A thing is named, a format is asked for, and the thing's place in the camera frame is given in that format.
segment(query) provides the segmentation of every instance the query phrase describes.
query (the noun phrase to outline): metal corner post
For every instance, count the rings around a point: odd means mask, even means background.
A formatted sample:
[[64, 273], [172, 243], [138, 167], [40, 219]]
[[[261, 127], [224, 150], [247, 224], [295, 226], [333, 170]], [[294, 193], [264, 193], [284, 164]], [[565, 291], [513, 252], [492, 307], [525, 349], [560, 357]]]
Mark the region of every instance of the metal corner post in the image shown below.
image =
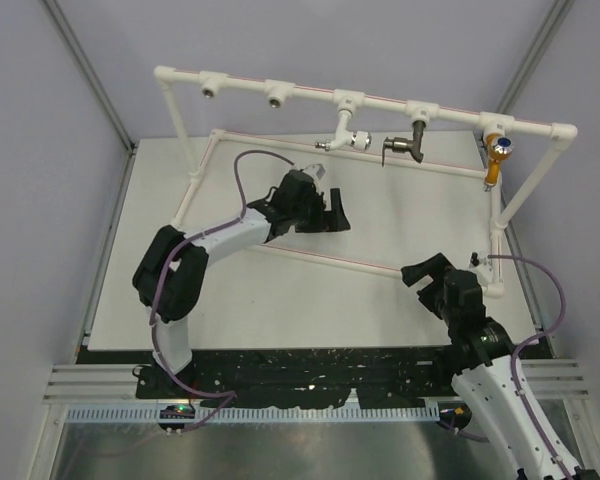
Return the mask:
[[73, 58], [78, 70], [80, 71], [80, 74], [89, 86], [89, 89], [93, 93], [98, 105], [102, 109], [102, 112], [107, 117], [107, 120], [109, 120], [109, 123], [115, 130], [127, 153], [131, 155], [134, 148], [133, 141], [131, 140], [127, 130], [124, 128], [120, 116], [113, 107], [111, 99], [107, 95], [107, 92], [102, 86], [100, 79], [96, 75], [93, 65], [91, 65], [89, 58], [82, 49], [82, 46], [80, 45], [73, 28], [71, 28], [71, 24], [62, 11], [62, 8], [58, 4], [57, 0], [39, 0], [39, 2], [49, 16], [49, 20], [55, 27], [69, 54]]
[[575, 0], [554, 0], [502, 95], [496, 113], [508, 114], [511, 111], [574, 3]]

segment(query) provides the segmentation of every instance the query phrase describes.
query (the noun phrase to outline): white tabletop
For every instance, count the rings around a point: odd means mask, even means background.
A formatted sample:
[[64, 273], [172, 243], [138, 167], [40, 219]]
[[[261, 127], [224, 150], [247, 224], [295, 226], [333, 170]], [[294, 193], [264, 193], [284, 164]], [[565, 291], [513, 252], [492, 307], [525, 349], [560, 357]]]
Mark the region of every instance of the white tabletop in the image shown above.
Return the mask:
[[[377, 151], [384, 133], [374, 134]], [[328, 135], [288, 135], [313, 143]], [[206, 138], [194, 139], [198, 151]], [[221, 141], [185, 218], [185, 228], [233, 216], [239, 196], [233, 159], [254, 148]], [[339, 187], [351, 230], [295, 234], [273, 243], [296, 250], [399, 269], [443, 252], [465, 267], [471, 252], [489, 247], [489, 195], [479, 179], [271, 149], [300, 166], [323, 163], [323, 189]], [[427, 132], [425, 162], [476, 170], [482, 162], [471, 132]], [[240, 171], [248, 200], [278, 185], [286, 164], [245, 157]], [[175, 139], [140, 142], [89, 342], [90, 350], [148, 350], [147, 314], [131, 277], [156, 231], [168, 224], [187, 187]], [[486, 299], [490, 316], [514, 342], [535, 333], [513, 264], [504, 264], [506, 293]], [[449, 343], [445, 324], [426, 311], [400, 280], [241, 251], [207, 271], [190, 315], [192, 348], [329, 348], [426, 346]]]

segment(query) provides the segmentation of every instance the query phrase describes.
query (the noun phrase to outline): pvc pipe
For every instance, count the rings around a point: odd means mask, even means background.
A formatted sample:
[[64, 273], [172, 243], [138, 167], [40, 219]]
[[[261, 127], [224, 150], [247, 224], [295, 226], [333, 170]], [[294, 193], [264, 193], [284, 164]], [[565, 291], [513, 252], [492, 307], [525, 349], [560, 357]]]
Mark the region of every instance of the pvc pipe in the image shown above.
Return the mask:
[[171, 220], [171, 226], [174, 228], [180, 228], [182, 226], [182, 221], [184, 220], [189, 207], [191, 206], [191, 201], [198, 191], [198, 187], [202, 183], [202, 179], [204, 178], [204, 173], [207, 169], [207, 165], [209, 164], [209, 160], [213, 156], [213, 151], [218, 145], [218, 142], [222, 140], [225, 134], [224, 130], [215, 129], [209, 135], [209, 141], [207, 142], [207, 147], [205, 148], [204, 154], [202, 155], [202, 159], [200, 159], [200, 164], [196, 169], [196, 174], [192, 175], [189, 179], [189, 186], [187, 187], [187, 191], [184, 194], [182, 201], [180, 202], [180, 206], [176, 211], [173, 220]]
[[347, 110], [341, 110], [338, 112], [338, 126], [336, 127], [336, 133], [333, 140], [329, 141], [329, 150], [337, 150], [340, 147], [344, 147], [351, 139], [351, 132], [347, 131], [347, 125], [351, 120], [351, 112]]
[[169, 109], [169, 113], [171, 114], [173, 126], [176, 129], [176, 135], [178, 136], [180, 145], [182, 145], [182, 150], [184, 152], [184, 158], [187, 162], [189, 175], [194, 176], [198, 172], [196, 156], [193, 151], [193, 145], [191, 145], [191, 141], [189, 140], [187, 129], [184, 126], [184, 120], [182, 120], [182, 115], [180, 115], [180, 110], [178, 109], [176, 97], [173, 95], [173, 91], [171, 90], [171, 87], [168, 84], [164, 85], [161, 83], [160, 89], [162, 90], [164, 99], [167, 102], [167, 108]]
[[402, 279], [402, 273], [400, 273], [400, 270], [395, 268], [381, 267], [379, 265], [370, 265], [361, 262], [354, 262], [352, 260], [329, 257], [327, 255], [320, 255], [317, 253], [302, 252], [300, 250], [292, 250], [283, 247], [274, 247], [272, 245], [255, 245], [249, 247], [248, 250], [258, 253], [277, 255], [279, 257], [291, 258], [293, 260], [300, 260], [303, 262], [316, 263], [318, 265], [326, 265], [329, 267], [343, 268], [345, 270], [353, 270], [355, 272], [372, 273], [374, 275], [381, 275], [383, 277]]
[[[171, 67], [156, 67], [154, 70], [154, 74], [159, 81], [163, 83], [173, 83], [173, 82], [185, 82], [185, 83], [196, 83], [202, 84], [203, 80], [200, 78], [200, 73], [198, 72], [188, 72], [184, 70], [177, 70]], [[209, 76], [218, 75], [217, 82], [219, 86], [222, 88], [238, 88], [242, 90], [250, 90], [254, 92], [262, 92], [267, 93], [267, 87], [265, 86], [264, 80], [256, 80], [251, 78], [240, 78], [240, 77], [232, 77], [225, 76], [225, 74], [215, 73], [215, 72], [204, 72], [205, 79], [208, 81]], [[334, 99], [333, 90], [326, 90], [321, 88], [313, 88], [313, 87], [304, 87], [300, 85], [296, 85], [293, 87], [293, 96], [299, 98], [310, 98], [313, 100], [321, 100], [330, 103], [337, 103]], [[375, 96], [365, 95], [362, 105], [363, 107], [375, 108], [379, 110], [386, 110], [390, 112], [401, 112], [406, 114], [406, 105], [408, 100], [397, 100], [391, 98], [382, 98]], [[481, 118], [484, 117], [486, 112], [471, 112], [467, 110], [458, 110], [454, 108], [448, 107], [439, 107], [437, 111], [436, 118], [441, 120], [459, 122], [471, 125], [472, 127], [476, 127], [479, 125]], [[496, 119], [502, 117], [504, 123], [510, 123], [513, 117], [498, 115], [498, 114], [489, 114], [491, 119]], [[550, 137], [552, 135], [552, 131], [555, 128], [555, 125], [538, 123], [538, 122], [529, 122], [526, 120], [516, 120], [513, 119], [511, 122], [511, 127], [507, 128], [507, 133], [512, 132], [520, 132], [520, 133], [528, 133], [532, 135], [540, 135], [544, 137]]]
[[[489, 222], [489, 233], [491, 240], [491, 254], [500, 255], [502, 253], [503, 230], [496, 226], [496, 221], [502, 212], [502, 176], [491, 189], [491, 219]], [[492, 283], [502, 283], [502, 260], [499, 258], [491, 260], [493, 268]]]
[[522, 186], [518, 189], [514, 197], [509, 201], [507, 207], [500, 214], [495, 224], [498, 228], [504, 230], [509, 224], [511, 217], [518, 211], [524, 201], [531, 195], [531, 192], [538, 186], [542, 177], [553, 166], [563, 149], [560, 148], [560, 140], [552, 140], [551, 145], [536, 165], [536, 168], [527, 177]]
[[[360, 160], [363, 162], [381, 163], [380, 155], [374, 153], [363, 153], [355, 152], [351, 150], [331, 150], [325, 152], [324, 150], [316, 149], [313, 145], [306, 143], [291, 142], [287, 140], [275, 140], [265, 137], [257, 137], [254, 135], [246, 135], [242, 133], [225, 133], [224, 140], [233, 142], [249, 143], [252, 145], [262, 145], [273, 148], [285, 148], [289, 150], [298, 150], [301, 152], [309, 152], [316, 155], [326, 155], [334, 157], [343, 157], [352, 160]], [[454, 167], [452, 165], [442, 165], [438, 163], [416, 163], [411, 160], [405, 160], [404, 158], [398, 157], [386, 157], [385, 164], [394, 165], [396, 167], [413, 168], [415, 170], [423, 170], [428, 172], [436, 173], [447, 173], [450, 175], [459, 175], [469, 178], [484, 179], [483, 170], [473, 170], [471, 168]]]

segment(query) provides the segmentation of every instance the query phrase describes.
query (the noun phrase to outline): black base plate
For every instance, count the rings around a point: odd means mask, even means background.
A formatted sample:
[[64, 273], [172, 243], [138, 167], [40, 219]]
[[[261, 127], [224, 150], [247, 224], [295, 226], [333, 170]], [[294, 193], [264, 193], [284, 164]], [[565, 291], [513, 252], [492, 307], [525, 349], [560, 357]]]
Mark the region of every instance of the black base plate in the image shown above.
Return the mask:
[[[354, 388], [361, 408], [406, 408], [423, 406], [423, 397], [455, 396], [438, 360], [444, 348], [195, 350], [181, 375], [201, 391], [234, 390], [232, 405], [241, 408], [336, 408]], [[551, 355], [540, 344], [526, 349], [524, 357]], [[143, 381], [137, 398], [188, 397], [155, 366], [150, 352], [90, 352], [83, 347], [78, 363], [140, 364]]]

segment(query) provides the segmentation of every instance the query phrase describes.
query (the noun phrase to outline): faucet handle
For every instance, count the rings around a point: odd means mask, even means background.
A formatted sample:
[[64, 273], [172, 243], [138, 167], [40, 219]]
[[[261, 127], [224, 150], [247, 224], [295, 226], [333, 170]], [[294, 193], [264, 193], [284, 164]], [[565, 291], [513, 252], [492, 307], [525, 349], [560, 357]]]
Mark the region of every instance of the faucet handle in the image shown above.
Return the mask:
[[422, 163], [424, 154], [420, 150], [422, 145], [422, 136], [424, 135], [424, 129], [427, 126], [422, 120], [416, 120], [413, 122], [413, 140], [403, 137], [385, 138], [382, 142], [382, 166], [384, 167], [384, 152], [390, 149], [394, 153], [407, 153], [411, 154], [416, 162]]
[[393, 153], [407, 153], [411, 150], [410, 140], [402, 137], [385, 138], [382, 142], [382, 166], [384, 167], [384, 152], [389, 149]]

